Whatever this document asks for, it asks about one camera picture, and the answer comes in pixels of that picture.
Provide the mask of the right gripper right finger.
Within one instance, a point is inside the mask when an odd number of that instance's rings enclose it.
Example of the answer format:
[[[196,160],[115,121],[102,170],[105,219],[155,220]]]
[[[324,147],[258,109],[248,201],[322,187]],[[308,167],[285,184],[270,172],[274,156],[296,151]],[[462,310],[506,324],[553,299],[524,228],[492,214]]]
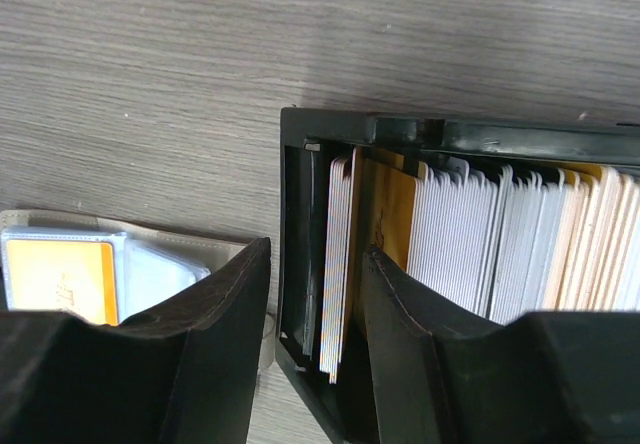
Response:
[[[531,312],[499,325],[363,258],[362,292],[384,443],[635,443],[639,317]]]

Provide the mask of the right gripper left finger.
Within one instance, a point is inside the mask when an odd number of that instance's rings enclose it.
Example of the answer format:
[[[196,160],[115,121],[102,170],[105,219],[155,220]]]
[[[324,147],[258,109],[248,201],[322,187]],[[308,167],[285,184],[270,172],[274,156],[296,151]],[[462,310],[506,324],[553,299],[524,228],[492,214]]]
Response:
[[[271,243],[121,325],[1,315],[5,443],[243,443],[263,338]]]

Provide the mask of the grey leather card holder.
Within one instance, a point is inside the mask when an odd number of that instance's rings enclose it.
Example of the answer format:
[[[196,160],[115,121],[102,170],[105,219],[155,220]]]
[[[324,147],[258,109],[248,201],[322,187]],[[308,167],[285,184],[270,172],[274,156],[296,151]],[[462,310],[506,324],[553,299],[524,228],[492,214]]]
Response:
[[[60,310],[10,309],[4,270],[5,243],[10,239],[112,244],[119,322],[98,325]],[[252,351],[254,369],[267,365],[262,356],[273,344],[274,328],[264,317],[270,271],[267,239],[239,242],[69,212],[5,210],[1,269],[4,299],[16,316],[67,319],[94,327],[131,326],[153,337],[185,332],[194,341],[196,332],[229,313],[239,321],[223,332],[222,352]]]

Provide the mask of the black card box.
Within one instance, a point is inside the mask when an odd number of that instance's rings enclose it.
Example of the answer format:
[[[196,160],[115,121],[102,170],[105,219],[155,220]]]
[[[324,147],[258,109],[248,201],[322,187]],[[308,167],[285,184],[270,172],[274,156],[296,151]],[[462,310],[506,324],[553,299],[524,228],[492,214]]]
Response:
[[[281,113],[281,264],[277,359],[329,438],[379,437],[367,333],[353,317],[336,381],[319,369],[329,167],[360,148],[413,161],[447,157],[511,163],[587,163],[639,176],[634,124],[545,124],[286,108]]]

